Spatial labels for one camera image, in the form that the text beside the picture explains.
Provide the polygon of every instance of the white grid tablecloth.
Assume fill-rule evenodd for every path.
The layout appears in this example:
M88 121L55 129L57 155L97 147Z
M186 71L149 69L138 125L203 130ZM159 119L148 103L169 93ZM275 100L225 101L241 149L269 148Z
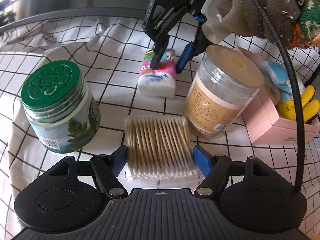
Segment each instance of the white grid tablecloth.
M77 152L76 160L89 160L96 154L111 154L124 141L123 118L128 114L182 114L185 98L202 55L194 57L177 76L175 99L146 98L137 92L137 79L143 56L153 42L145 35L142 21L112 17L76 17L32 23L9 30L0 40L0 239L8 240L20 231L14 212L17 194L44 171L66 155L46 150L25 117L20 101L20 88L28 75L50 61L76 62L99 103L100 128L93 140ZM197 22L185 15L170 31L169 48L180 56L185 45L193 41ZM243 38L231 34L222 45L241 46L280 61L279 50L266 40ZM289 51L297 75L306 81L320 63L312 49ZM225 154L235 161L256 156L290 182L296 173L296 147L252 145L242 117L239 117L218 139L193 136L212 154ZM300 227L309 237L320 231L320 136L306 144L303 194L308 210ZM194 190L202 175L176 181L135 181L119 176L128 192L134 187ZM92 179L79 178L89 184ZM243 176L233 176L229 185Z

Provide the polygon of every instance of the blue gripper pad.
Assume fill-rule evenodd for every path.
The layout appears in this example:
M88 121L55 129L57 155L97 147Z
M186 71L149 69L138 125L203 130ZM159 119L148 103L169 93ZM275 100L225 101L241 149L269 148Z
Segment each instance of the blue gripper pad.
M202 174L206 177L211 171L210 158L212 157L207 151L201 149L198 145L193 148L193 161L199 167Z
M194 46L194 43L190 42L184 48L184 50L183 50L183 52L182 52L182 54L176 64L176 73L177 74L180 74L183 71L186 64L188 63L188 61L192 60L193 55L191 55L191 53L193 50L193 46Z
M116 177L119 176L123 167L126 165L128 159L128 147L126 145L120 146L114 153L109 156L111 165L109 166L111 172Z

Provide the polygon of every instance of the beige jar label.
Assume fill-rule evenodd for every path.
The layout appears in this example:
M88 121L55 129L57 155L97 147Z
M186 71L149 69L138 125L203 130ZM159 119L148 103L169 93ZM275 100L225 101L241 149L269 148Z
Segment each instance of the beige jar label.
M187 96L186 114L197 131L207 135L223 131L243 108L218 98L196 74Z

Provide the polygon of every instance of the jar lid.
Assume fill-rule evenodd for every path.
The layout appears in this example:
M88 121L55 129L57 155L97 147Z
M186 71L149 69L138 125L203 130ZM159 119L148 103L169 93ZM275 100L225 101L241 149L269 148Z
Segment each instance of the jar lid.
M206 53L213 64L238 82L251 87L264 84L260 69L241 53L221 45L209 46Z
M79 67L66 60L43 65L24 82L21 100L29 109L51 106L68 95L77 85Z

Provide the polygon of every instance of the colorful packaging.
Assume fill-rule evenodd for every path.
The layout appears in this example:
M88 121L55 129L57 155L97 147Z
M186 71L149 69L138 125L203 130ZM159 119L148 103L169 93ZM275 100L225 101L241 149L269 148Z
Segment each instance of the colorful packaging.
M138 91L149 97L174 98L176 90L176 69L174 51L167 50L159 63L158 69L151 69L153 50L147 51L138 79Z

